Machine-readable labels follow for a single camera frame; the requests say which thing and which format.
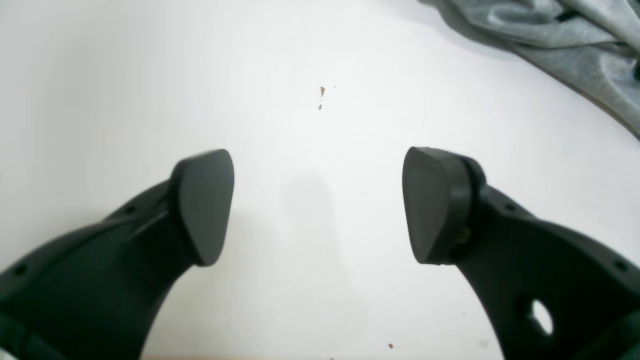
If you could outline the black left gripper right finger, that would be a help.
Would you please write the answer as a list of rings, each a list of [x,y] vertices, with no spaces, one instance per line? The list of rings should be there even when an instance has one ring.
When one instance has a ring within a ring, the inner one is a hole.
[[[407,232],[419,264],[454,265],[486,212],[489,185],[473,158],[412,146],[402,167]]]

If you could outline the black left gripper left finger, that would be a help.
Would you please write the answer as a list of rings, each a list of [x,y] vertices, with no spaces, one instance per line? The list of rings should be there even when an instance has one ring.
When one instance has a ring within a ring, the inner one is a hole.
[[[170,216],[199,267],[214,265],[223,251],[233,193],[233,158],[225,149],[183,158],[171,173]]]

